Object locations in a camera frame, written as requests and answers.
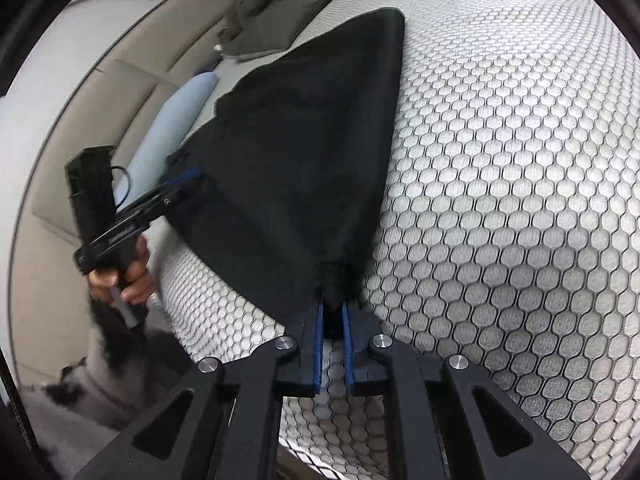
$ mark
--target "wire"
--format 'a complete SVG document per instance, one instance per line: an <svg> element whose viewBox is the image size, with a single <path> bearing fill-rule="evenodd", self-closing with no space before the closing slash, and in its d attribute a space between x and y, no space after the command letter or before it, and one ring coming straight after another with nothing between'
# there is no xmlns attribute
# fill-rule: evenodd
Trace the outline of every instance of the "wire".
<svg viewBox="0 0 640 480"><path fill-rule="evenodd" d="M126 168L123 168L122 166L112 166L111 169L120 170L122 173L124 173L124 176L127 177L127 192L124 194L124 197L122 197L122 200L120 200L120 203L116 206L117 209L122 204L124 204L124 201L127 199L129 193L131 192L131 175L129 174L129 171L127 171Z"/></svg>

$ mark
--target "headboard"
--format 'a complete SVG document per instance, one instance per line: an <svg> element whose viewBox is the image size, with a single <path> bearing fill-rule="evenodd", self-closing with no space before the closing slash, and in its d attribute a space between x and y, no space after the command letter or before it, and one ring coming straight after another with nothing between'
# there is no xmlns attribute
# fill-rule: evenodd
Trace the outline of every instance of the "headboard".
<svg viewBox="0 0 640 480"><path fill-rule="evenodd" d="M31 211L76 243L65 164L87 146L116 146L126 166L162 104L214 58L230 0L165 0L98 61L52 127L36 163Z"/></svg>

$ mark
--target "white wall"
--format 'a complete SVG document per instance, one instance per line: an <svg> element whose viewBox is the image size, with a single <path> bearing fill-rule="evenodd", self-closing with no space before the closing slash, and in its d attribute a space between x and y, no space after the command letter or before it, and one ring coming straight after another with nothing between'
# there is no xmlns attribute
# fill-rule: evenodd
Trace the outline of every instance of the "white wall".
<svg viewBox="0 0 640 480"><path fill-rule="evenodd" d="M31 169L78 83L102 54L159 2L76 0L46 30L0 100L0 345L11 365L10 254Z"/></svg>

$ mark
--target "hexagon pattern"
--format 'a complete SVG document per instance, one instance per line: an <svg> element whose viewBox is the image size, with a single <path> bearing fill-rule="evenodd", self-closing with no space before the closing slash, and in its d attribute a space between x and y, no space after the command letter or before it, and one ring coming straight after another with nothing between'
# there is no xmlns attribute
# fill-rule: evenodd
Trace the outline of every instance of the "hexagon pattern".
<svg viewBox="0 0 640 480"><path fill-rule="evenodd" d="M406 41L360 304L421 352L487 368L611 478L640 436L638 58L592 0L334 0L296 44L381 6ZM196 359L282 332L175 235L158 273ZM340 343L322 367L315 399L286 399L281 441L330 478L383 478L380 399L346 395Z"/></svg>

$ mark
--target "human hand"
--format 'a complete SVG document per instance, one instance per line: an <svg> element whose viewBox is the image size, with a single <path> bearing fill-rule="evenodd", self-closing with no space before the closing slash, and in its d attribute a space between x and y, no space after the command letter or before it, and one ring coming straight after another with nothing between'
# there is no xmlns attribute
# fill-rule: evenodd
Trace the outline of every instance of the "human hand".
<svg viewBox="0 0 640 480"><path fill-rule="evenodd" d="M125 279L129 285L122 291L120 297L127 303L142 304L156 290L156 280L146 268L149 261L149 250L143 236L136 239L136 253L139 260L132 262L127 268ZM89 274L89 285L89 293L94 300L113 306L113 298L109 288L118 285L118 271L116 269L92 270Z"/></svg>

